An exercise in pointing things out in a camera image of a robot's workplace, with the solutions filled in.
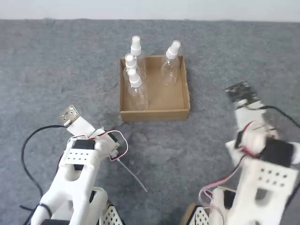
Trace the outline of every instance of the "open cardboard box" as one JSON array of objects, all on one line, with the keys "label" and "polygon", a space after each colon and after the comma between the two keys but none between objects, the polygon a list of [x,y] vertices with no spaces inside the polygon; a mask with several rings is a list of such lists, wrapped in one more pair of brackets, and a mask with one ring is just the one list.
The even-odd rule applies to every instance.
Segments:
[{"label": "open cardboard box", "polygon": [[146,58],[146,87],[148,109],[134,111],[128,104],[128,87],[124,82],[125,59],[120,60],[120,114],[123,121],[137,120],[184,120],[190,110],[187,71],[183,56],[179,56],[180,75],[176,85],[165,86],[162,82],[162,55]]}]

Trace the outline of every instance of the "bottle cap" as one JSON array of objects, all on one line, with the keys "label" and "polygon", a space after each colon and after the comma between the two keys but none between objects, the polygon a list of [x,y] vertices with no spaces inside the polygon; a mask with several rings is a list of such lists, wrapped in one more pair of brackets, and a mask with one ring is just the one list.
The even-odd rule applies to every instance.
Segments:
[{"label": "bottle cap", "polygon": [[132,54],[128,53],[125,55],[125,65],[127,69],[136,68],[136,61]]},{"label": "bottle cap", "polygon": [[135,36],[132,37],[132,43],[131,43],[130,50],[131,50],[131,54],[133,56],[138,56],[138,55],[141,54],[142,48],[141,48],[141,38],[140,38],[140,36],[135,35]]},{"label": "bottle cap", "polygon": [[137,73],[137,71],[135,69],[130,69],[130,70],[128,70],[127,73],[129,76],[129,81],[130,81],[131,87],[133,87],[133,88],[140,87],[142,84],[142,80],[141,80],[139,74]]},{"label": "bottle cap", "polygon": [[172,45],[168,48],[167,52],[165,53],[166,57],[170,60],[175,59],[180,46],[180,41],[173,41]]}]

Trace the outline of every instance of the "plastic bottle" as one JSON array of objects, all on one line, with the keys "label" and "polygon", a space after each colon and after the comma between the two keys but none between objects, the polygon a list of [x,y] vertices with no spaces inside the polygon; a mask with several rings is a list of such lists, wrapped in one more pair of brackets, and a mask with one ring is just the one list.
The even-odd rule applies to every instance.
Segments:
[{"label": "plastic bottle", "polygon": [[148,107],[147,89],[135,69],[128,70],[130,84],[128,92],[130,95],[130,108],[132,110],[145,110]]},{"label": "plastic bottle", "polygon": [[125,65],[126,67],[124,68],[123,75],[124,75],[125,82],[128,83],[129,82],[128,70],[137,69],[137,63],[132,54],[128,53],[125,55]]},{"label": "plastic bottle", "polygon": [[163,82],[166,86],[175,85],[180,71],[180,62],[178,59],[178,50],[180,48],[180,41],[173,41],[168,48],[163,58],[163,65],[161,67]]},{"label": "plastic bottle", "polygon": [[137,72],[140,78],[146,80],[146,54],[142,51],[140,36],[133,36],[130,52],[134,56],[137,63]]}]

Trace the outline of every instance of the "circuit board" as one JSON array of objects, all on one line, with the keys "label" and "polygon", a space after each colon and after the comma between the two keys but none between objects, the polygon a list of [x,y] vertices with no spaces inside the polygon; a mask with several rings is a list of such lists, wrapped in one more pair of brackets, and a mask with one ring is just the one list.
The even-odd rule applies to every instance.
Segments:
[{"label": "circuit board", "polygon": [[257,93],[247,82],[241,82],[226,88],[225,92],[234,104],[236,110],[259,101]]}]

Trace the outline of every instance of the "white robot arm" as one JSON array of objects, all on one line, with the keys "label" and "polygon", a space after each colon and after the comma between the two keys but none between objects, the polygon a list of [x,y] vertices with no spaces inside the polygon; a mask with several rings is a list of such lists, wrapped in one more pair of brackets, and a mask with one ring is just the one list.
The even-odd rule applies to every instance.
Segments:
[{"label": "white robot arm", "polygon": [[213,190],[210,225],[278,225],[298,175],[290,165],[300,162],[300,144],[279,139],[263,118],[265,110],[254,110],[263,104],[246,82],[226,92],[236,106],[239,131],[226,147],[242,171],[236,191]]},{"label": "white robot arm", "polygon": [[119,144],[103,128],[96,130],[72,105],[61,120],[74,137],[67,142],[56,176],[41,198],[31,225],[102,224],[108,196],[94,183],[100,162],[107,157],[114,159]]}]

